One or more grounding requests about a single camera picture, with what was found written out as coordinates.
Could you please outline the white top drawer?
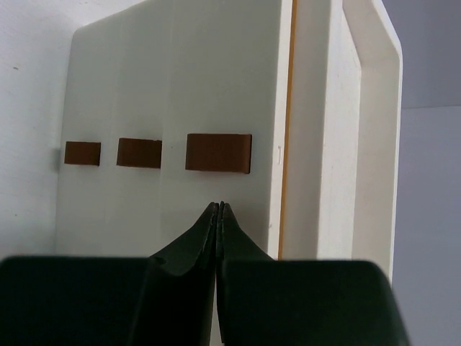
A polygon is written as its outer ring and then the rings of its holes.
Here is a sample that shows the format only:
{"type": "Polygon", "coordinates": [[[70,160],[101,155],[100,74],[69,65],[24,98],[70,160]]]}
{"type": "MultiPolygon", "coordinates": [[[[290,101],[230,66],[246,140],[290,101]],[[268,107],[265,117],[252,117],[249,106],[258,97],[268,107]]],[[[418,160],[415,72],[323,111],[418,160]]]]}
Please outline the white top drawer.
{"type": "Polygon", "coordinates": [[[165,242],[223,201],[277,257],[291,16],[291,1],[174,2],[161,163],[165,242]],[[251,135],[251,171],[187,170],[190,133],[251,135]]]}

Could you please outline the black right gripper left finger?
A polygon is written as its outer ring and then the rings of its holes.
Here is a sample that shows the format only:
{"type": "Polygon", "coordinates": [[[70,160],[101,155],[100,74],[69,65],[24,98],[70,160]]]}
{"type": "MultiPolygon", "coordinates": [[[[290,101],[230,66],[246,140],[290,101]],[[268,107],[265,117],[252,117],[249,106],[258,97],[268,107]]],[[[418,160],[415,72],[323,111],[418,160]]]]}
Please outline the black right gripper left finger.
{"type": "Polygon", "coordinates": [[[219,206],[149,257],[1,262],[3,345],[208,345],[219,206]]]}

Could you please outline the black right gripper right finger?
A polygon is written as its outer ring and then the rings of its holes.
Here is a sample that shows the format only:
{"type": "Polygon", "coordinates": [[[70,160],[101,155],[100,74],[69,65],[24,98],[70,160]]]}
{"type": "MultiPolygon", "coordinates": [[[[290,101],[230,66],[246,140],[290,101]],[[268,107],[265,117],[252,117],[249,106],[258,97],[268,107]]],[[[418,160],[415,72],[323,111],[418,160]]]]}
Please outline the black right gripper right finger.
{"type": "Polygon", "coordinates": [[[362,260],[275,260],[217,219],[216,283],[225,345],[409,345],[384,272],[362,260]]]}

